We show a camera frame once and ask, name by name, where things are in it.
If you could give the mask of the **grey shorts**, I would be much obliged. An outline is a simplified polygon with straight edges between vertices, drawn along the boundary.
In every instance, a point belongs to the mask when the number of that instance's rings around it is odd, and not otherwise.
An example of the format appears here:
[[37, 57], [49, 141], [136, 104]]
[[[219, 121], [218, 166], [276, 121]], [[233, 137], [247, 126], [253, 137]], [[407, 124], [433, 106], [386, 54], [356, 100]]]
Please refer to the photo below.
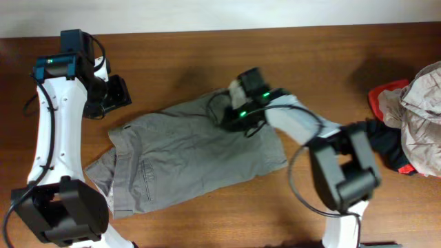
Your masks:
[[140, 116], [108, 132], [113, 147], [85, 169], [115, 218], [165, 209], [286, 166], [283, 145], [264, 125], [255, 135], [215, 126], [226, 91]]

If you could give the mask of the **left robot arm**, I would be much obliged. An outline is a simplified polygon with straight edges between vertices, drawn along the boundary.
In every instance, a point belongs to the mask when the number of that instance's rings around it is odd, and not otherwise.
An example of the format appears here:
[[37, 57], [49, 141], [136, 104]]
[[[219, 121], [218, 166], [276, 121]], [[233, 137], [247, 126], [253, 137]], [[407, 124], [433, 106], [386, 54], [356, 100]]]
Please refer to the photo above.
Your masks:
[[37, 148], [27, 185], [11, 192], [9, 212], [36, 238], [58, 247], [132, 247], [109, 223], [105, 198], [86, 184], [81, 165], [81, 124], [99, 120], [132, 100], [112, 74], [99, 41], [82, 30], [61, 33], [61, 51], [37, 59]]

